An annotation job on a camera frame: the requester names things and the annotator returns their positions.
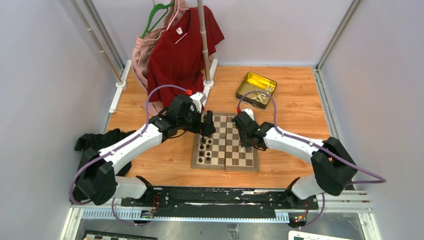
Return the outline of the yellow metal tin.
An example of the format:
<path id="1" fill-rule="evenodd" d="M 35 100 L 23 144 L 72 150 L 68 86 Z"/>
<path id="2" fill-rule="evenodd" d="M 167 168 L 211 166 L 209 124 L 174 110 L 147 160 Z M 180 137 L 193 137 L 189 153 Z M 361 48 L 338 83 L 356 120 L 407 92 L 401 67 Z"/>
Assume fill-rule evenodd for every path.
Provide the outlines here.
<path id="1" fill-rule="evenodd" d="M 247 94 L 248 92 L 251 91 L 256 91 L 253 93 L 265 93 L 261 90 L 265 90 L 266 87 L 273 87 L 274 90 L 272 92 L 272 94 L 270 95 L 271 97 L 273 96 L 278 83 L 272 79 L 269 79 L 267 77 L 264 77 L 262 75 L 253 73 L 251 71 L 249 71 L 243 78 L 243 80 L 241 81 L 241 84 L 239 85 L 239 87 L 237 88 L 236 92 L 235 92 L 235 98 L 237 100 L 240 100 L 242 98 L 242 96 L 244 96 L 245 94 Z M 249 104 L 257 109 L 260 110 L 265 110 L 268 106 L 268 104 L 270 103 L 270 97 L 268 99 L 268 101 L 264 102 L 264 103 L 259 103 L 258 101 L 252 100 L 250 97 L 252 96 L 253 93 L 248 94 L 242 101 L 246 104 Z"/>

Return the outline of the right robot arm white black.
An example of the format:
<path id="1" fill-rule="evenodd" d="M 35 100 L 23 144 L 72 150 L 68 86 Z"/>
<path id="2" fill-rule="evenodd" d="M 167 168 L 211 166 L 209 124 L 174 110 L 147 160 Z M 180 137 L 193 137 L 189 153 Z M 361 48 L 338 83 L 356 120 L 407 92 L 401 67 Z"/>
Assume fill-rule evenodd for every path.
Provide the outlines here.
<path id="1" fill-rule="evenodd" d="M 358 172 L 355 162 L 335 137 L 326 140 L 307 138 L 275 126 L 258 124 L 252 115 L 241 111 L 232 120 L 242 144 L 261 150 L 279 150 L 308 162 L 313 173 L 293 180 L 284 191 L 286 204 L 298 209 L 307 198 L 326 193 L 339 196 Z"/>

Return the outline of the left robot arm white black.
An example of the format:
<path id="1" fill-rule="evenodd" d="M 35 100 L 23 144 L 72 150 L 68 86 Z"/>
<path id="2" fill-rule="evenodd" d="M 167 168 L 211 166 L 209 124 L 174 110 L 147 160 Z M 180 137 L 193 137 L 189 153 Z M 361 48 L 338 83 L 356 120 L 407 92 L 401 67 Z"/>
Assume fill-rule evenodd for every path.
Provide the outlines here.
<path id="1" fill-rule="evenodd" d="M 150 118 L 146 124 L 122 140 L 100 150 L 83 151 L 70 200 L 74 204 L 103 205 L 110 199 L 132 198 L 140 206 L 153 201 L 153 186 L 143 177 L 118 173 L 146 150 L 176 138 L 179 130 L 208 137 L 215 133 L 213 112 L 202 112 L 207 99 L 203 92 L 176 96 L 169 108 Z"/>

